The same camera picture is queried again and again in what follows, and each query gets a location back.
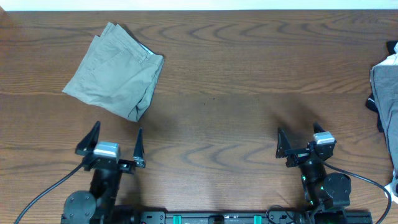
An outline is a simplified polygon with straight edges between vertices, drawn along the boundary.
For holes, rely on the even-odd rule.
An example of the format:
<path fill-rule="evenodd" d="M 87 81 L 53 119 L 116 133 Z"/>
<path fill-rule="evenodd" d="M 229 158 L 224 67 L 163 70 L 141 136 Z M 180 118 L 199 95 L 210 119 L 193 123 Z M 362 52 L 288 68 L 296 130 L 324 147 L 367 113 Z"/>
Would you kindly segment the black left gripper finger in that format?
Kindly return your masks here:
<path fill-rule="evenodd" d="M 137 135 L 137 141 L 134 148 L 133 159 L 136 164 L 145 164 L 146 161 L 144 159 L 144 145 L 143 145 L 143 138 L 142 138 L 142 128 L 139 129 Z"/>
<path fill-rule="evenodd" d="M 100 135 L 100 126 L 101 123 L 97 121 L 92 127 L 91 131 L 77 144 L 75 154 L 87 156 L 94 151 Z"/>

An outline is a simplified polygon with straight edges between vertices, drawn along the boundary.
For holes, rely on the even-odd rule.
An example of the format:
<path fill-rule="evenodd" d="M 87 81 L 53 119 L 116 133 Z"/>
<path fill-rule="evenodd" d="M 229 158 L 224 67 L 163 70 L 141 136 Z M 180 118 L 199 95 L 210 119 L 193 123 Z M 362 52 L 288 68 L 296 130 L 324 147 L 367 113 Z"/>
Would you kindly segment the khaki shorts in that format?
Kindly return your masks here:
<path fill-rule="evenodd" d="M 151 104 L 163 66 L 162 55 L 109 22 L 62 91 L 137 122 Z"/>

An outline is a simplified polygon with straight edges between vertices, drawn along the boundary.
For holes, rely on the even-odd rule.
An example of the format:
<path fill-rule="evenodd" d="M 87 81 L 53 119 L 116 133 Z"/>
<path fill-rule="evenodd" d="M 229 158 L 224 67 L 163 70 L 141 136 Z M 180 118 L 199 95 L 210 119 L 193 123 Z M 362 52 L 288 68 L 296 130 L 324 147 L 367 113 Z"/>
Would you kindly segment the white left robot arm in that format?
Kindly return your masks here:
<path fill-rule="evenodd" d="M 142 129 L 139 129 L 133 160 L 121 159 L 119 144 L 100 141 L 100 122 L 77 144 L 75 154 L 83 157 L 81 167 L 94 171 L 88 191 L 72 193 L 63 206 L 62 223 L 140 223 L 141 214 L 127 205 L 116 205 L 123 174 L 144 168 Z"/>

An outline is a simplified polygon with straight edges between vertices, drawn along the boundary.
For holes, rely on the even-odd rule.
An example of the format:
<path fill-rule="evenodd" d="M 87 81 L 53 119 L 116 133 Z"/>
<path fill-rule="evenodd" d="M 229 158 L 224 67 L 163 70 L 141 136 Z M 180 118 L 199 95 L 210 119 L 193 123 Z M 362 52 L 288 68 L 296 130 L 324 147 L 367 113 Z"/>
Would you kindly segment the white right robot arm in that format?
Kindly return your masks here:
<path fill-rule="evenodd" d="M 294 149 L 282 128 L 277 130 L 275 157 L 285 158 L 286 167 L 298 167 L 304 197 L 310 207 L 296 215 L 295 223 L 348 223 L 345 208 L 350 205 L 351 179 L 339 172 L 327 173 L 325 161 L 333 155 L 336 140 L 318 123 L 313 124 L 313 140 L 305 148 Z"/>

